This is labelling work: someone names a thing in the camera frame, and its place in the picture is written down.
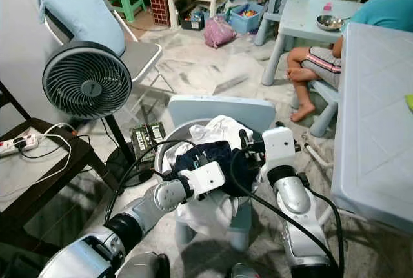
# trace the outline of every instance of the small bottle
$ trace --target small bottle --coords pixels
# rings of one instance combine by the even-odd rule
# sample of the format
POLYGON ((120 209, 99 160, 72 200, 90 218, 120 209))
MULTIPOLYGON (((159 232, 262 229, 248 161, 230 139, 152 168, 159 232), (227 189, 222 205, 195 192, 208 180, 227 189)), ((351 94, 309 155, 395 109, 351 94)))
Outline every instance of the small bottle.
POLYGON ((332 11, 332 5, 331 2, 328 2, 324 7, 323 7, 323 15, 330 15, 332 11))

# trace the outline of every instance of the child's leg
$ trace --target child's leg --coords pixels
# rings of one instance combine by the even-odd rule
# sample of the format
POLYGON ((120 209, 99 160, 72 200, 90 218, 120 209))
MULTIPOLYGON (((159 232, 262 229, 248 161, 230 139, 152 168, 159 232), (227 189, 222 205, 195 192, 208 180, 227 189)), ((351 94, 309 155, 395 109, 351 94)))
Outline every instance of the child's leg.
POLYGON ((287 57, 288 67, 301 67, 301 62, 305 60, 309 50, 310 48, 308 47, 297 47, 292 49, 287 57))
POLYGON ((312 113, 316 109, 316 107, 310 100, 306 81, 293 81, 292 84, 296 89, 297 97, 299 100, 299 108, 296 113, 291 115, 291 121, 297 122, 312 113))
POLYGON ((301 62, 305 60, 308 53, 309 48, 294 48, 287 58, 287 75, 292 80, 299 99, 298 111, 291 115, 291 121, 293 122, 304 119, 305 116, 316 109, 308 94, 307 81, 318 79, 318 76, 312 70, 301 67, 301 62))
POLYGON ((292 67, 287 70, 287 77, 292 81, 311 81, 321 79, 309 68, 292 67))

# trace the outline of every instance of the power strip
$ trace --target power strip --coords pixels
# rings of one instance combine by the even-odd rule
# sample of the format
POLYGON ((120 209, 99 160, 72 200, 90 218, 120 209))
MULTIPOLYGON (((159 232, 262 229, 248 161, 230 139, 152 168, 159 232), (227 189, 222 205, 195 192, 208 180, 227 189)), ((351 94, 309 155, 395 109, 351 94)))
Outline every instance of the power strip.
MULTIPOLYGON (((16 137, 15 139, 17 138, 23 138, 26 141, 26 146, 22 148, 22 151, 31 150, 39 146, 39 139, 36 137, 36 134, 16 137)), ((19 152, 19 150, 15 147, 15 139, 0 141, 0 157, 19 152)))

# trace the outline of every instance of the blue t-shirt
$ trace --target blue t-shirt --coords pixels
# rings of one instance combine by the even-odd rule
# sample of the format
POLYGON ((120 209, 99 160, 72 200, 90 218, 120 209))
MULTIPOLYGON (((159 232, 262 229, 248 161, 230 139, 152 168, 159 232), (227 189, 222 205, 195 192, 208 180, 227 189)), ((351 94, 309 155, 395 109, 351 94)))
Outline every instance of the blue t-shirt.
POLYGON ((350 22, 413 32, 413 0, 369 0, 350 22))

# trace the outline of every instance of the child's bare foot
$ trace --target child's bare foot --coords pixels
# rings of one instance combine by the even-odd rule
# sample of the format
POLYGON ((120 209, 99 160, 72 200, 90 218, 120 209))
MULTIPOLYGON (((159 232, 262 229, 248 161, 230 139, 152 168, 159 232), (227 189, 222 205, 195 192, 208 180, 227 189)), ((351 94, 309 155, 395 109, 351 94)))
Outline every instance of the child's bare foot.
POLYGON ((311 114, 314 110, 316 110, 316 107, 312 103, 300 105, 298 108, 298 111, 291 115, 291 121, 292 122, 301 121, 306 116, 311 114))
POLYGON ((310 81, 320 77, 309 68, 290 67, 287 69, 287 77, 293 81, 310 81))

